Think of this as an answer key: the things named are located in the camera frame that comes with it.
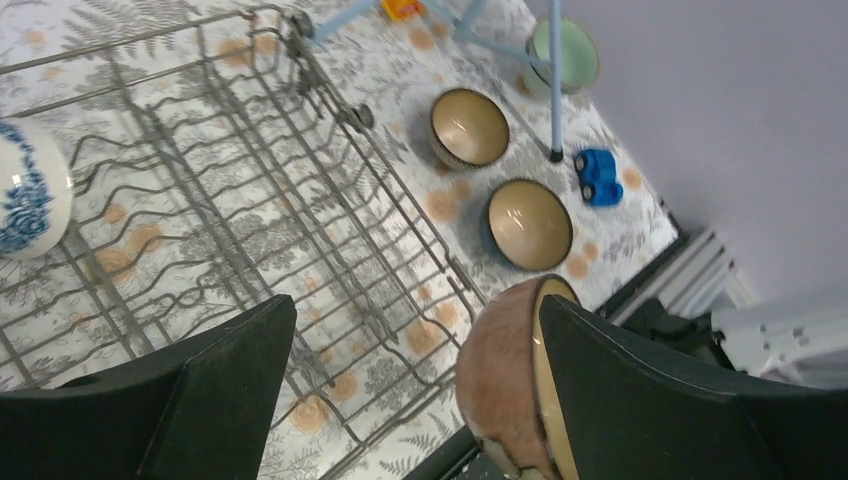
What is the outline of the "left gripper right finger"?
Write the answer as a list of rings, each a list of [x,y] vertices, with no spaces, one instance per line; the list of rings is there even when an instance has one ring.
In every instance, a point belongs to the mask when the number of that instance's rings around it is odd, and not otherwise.
[[[582,479],[843,479],[847,394],[714,366],[555,295],[542,337]]]

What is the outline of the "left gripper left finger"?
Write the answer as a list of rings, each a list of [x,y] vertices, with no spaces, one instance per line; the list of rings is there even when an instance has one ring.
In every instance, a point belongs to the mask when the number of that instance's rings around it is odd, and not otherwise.
[[[1,397],[5,479],[254,479],[295,333],[276,295],[54,389]]]

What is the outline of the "pale green bowl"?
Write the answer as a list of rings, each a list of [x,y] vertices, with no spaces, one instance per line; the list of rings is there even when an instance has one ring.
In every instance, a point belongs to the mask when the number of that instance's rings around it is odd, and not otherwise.
[[[528,35],[525,49],[530,56],[548,61],[550,59],[550,21],[539,20]],[[597,79],[600,61],[596,46],[587,32],[575,22],[563,18],[560,22],[561,35],[561,91],[573,95],[591,86]],[[549,66],[527,63],[522,72],[526,89],[535,98],[550,95],[551,70]]]

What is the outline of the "black patterned bowl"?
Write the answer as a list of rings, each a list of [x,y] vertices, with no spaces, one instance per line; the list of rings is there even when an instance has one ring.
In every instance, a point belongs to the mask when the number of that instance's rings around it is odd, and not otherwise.
[[[428,137],[447,168],[474,171],[497,163],[510,144],[510,127],[499,106],[469,88],[443,91],[432,102]]]

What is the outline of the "grey wire dish rack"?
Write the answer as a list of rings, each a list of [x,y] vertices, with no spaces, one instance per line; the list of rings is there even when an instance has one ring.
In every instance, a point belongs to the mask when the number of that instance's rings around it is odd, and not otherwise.
[[[254,479],[451,479],[482,297],[371,109],[253,7],[42,58],[1,48],[1,114],[66,157],[59,243],[1,263],[1,397],[54,389],[276,296],[297,310]]]

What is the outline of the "white blue floral bowl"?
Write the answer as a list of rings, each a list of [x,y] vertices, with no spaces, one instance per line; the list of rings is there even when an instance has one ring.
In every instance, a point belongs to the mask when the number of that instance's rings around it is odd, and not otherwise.
[[[29,119],[1,121],[1,255],[28,260],[62,239],[74,193],[66,157]]]

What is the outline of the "brown floral bowl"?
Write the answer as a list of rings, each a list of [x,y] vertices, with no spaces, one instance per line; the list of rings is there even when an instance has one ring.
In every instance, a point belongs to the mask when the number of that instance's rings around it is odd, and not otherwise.
[[[457,357],[456,399],[482,450],[509,479],[576,479],[541,332],[544,297],[577,297],[556,274],[496,295],[473,320]]]

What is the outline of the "dark blue bowl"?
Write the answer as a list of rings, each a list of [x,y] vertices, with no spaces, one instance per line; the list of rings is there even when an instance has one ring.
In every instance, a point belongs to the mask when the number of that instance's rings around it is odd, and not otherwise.
[[[553,270],[569,255],[574,227],[568,210],[545,185],[531,179],[502,182],[479,215],[483,248],[495,260],[525,272]]]

